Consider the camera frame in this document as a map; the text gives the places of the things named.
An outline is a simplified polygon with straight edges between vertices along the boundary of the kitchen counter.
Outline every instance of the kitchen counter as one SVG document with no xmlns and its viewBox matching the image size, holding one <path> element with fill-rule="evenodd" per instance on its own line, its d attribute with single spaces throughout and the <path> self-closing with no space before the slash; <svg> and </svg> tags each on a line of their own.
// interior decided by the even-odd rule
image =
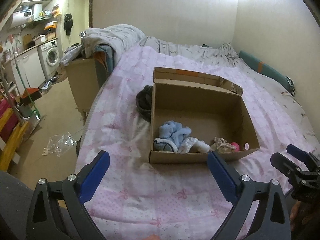
<svg viewBox="0 0 320 240">
<path fill-rule="evenodd" d="M 39 46 L 41 46 L 42 44 L 45 44 L 45 43 L 50 42 L 50 41 L 54 41 L 54 40 L 56 40 L 56 39 L 58 39 L 58 38 L 54 38 L 54 39 L 51 39 L 51 40 L 47 40 L 47 41 L 41 42 L 41 43 L 38 44 L 38 45 L 35 45 L 35 46 L 33 46 L 33 47 L 29 48 L 29 49 L 24 50 L 23 52 L 20 52 L 16 57 L 19 57 L 20 55 L 22 55 L 22 54 L 24 54 L 24 53 L 26 53 L 26 52 L 34 49 L 34 48 L 39 47 Z M 13 59 L 14 59 L 14 58 L 12 57 L 11 59 L 5 61 L 5 62 L 3 63 L 3 65 L 6 65 L 8 62 L 12 61 Z"/>
</svg>

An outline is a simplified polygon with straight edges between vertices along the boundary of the cardboard box flap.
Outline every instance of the cardboard box flap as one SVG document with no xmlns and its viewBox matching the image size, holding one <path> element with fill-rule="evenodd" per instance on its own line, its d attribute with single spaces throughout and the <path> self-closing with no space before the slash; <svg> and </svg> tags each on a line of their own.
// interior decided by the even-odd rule
<svg viewBox="0 0 320 240">
<path fill-rule="evenodd" d="M 175 68 L 155 67 L 153 82 L 176 85 L 185 84 L 186 86 L 201 87 L 203 89 L 212 89 L 212 86 L 214 86 L 221 88 L 219 91 L 227 90 L 240 96 L 243 93 L 243 89 L 240 86 L 220 76 Z"/>
</svg>

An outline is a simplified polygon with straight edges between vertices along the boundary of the silver screw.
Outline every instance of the silver screw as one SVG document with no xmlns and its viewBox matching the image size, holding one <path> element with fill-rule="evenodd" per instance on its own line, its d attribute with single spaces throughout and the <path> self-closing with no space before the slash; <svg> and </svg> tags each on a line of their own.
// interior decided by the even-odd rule
<svg viewBox="0 0 320 240">
<path fill-rule="evenodd" d="M 45 179 L 39 179 L 38 183 L 39 183 L 40 185 L 44 184 L 44 183 L 45 183 Z"/>
<path fill-rule="evenodd" d="M 71 174 L 68 176 L 68 180 L 75 180 L 76 179 L 76 175 L 75 174 Z"/>
<path fill-rule="evenodd" d="M 242 175 L 241 179 L 244 180 L 244 181 L 249 181 L 250 177 L 248 175 Z"/>
<path fill-rule="evenodd" d="M 271 182 L 273 185 L 279 185 L 279 181 L 277 181 L 276 179 L 273 179 Z"/>
</svg>

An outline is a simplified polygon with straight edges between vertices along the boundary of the patterned bedspread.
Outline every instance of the patterned bedspread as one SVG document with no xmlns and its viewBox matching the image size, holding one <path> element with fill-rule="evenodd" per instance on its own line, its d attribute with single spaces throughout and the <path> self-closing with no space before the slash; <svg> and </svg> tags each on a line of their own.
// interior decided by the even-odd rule
<svg viewBox="0 0 320 240">
<path fill-rule="evenodd" d="M 228 62 L 228 52 L 220 57 Z M 155 66 L 219 75 L 244 89 L 243 99 L 261 149 L 233 163 L 240 174 L 263 182 L 276 178 L 286 192 L 290 185 L 271 166 L 271 155 L 286 155 L 290 143 L 312 152 L 319 147 L 307 141 L 305 131 L 240 67 L 204 65 L 182 56 L 159 54 L 148 46 L 133 46 L 122 55 L 95 100 L 76 165 L 78 172 L 100 150 L 110 153 L 110 168 L 85 204 L 107 239 L 141 240 L 151 234 L 162 240 L 210 239 L 231 209 L 205 164 L 148 163 L 150 124 L 139 117 L 135 96 L 145 85 L 153 84 Z M 239 239 L 249 229 L 256 207 L 254 203 Z"/>
</svg>

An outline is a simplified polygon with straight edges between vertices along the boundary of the cardboard box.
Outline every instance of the cardboard box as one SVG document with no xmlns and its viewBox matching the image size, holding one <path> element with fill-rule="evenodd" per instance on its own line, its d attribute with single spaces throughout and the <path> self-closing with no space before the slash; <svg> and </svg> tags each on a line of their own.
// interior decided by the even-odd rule
<svg viewBox="0 0 320 240">
<path fill-rule="evenodd" d="M 260 149 L 250 115 L 241 97 L 243 89 L 219 76 L 155 67 L 152 92 L 149 162 L 157 164 L 202 163 L 207 153 L 158 152 L 153 140 L 166 121 L 191 128 L 190 136 L 211 145 L 214 137 L 237 142 L 240 152 L 223 153 L 226 161 L 239 160 Z"/>
</svg>

